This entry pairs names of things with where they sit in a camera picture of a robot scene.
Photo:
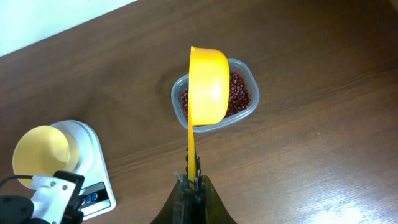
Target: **cable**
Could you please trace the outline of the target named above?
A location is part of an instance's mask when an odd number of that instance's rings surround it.
[[[31,175],[13,175],[12,177],[5,178],[0,182],[0,188],[8,181],[12,179],[32,179],[33,176]]]

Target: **digital scale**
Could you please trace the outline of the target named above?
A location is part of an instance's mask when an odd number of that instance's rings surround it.
[[[79,195],[84,196],[80,210],[83,220],[109,212],[116,206],[100,140],[94,130],[80,121],[60,121],[51,125],[61,132],[73,136],[79,146],[79,161],[76,174],[85,177]]]

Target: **clear plastic container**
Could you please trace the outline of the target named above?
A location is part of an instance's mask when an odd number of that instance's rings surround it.
[[[204,133],[207,131],[220,129],[227,125],[238,122],[243,118],[249,116],[249,114],[251,114],[259,104],[260,101],[259,87],[257,86],[253,74],[250,72],[248,66],[245,63],[241,62],[240,60],[236,59],[228,59],[228,63],[229,63],[229,71],[238,73],[244,79],[244,83],[246,84],[248,92],[251,96],[251,104],[245,110],[237,114],[234,114],[230,117],[224,118],[219,123],[212,125],[205,125],[202,127],[193,127],[193,132]],[[180,96],[181,92],[185,88],[188,88],[188,76],[189,74],[186,74],[183,77],[179,78],[174,83],[174,86],[172,88],[172,103],[175,114],[177,115],[177,118],[180,121],[181,125],[186,129],[188,129],[188,121],[184,115],[183,107],[180,104]]]

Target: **brown wooden surface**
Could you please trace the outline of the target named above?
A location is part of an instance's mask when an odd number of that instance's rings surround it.
[[[190,46],[245,62],[261,100],[196,134],[238,223],[398,222],[398,15],[386,1],[140,0],[0,58],[0,178],[29,129],[98,134],[118,205],[86,223],[149,223],[185,169],[172,108]],[[17,182],[1,194],[30,195]]]

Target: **red beans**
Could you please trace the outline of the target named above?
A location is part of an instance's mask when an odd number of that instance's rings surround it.
[[[188,89],[181,92],[180,103],[183,105],[185,117],[188,117]],[[229,76],[229,101],[228,109],[224,118],[232,116],[245,110],[251,103],[250,94],[243,78],[236,72]]]

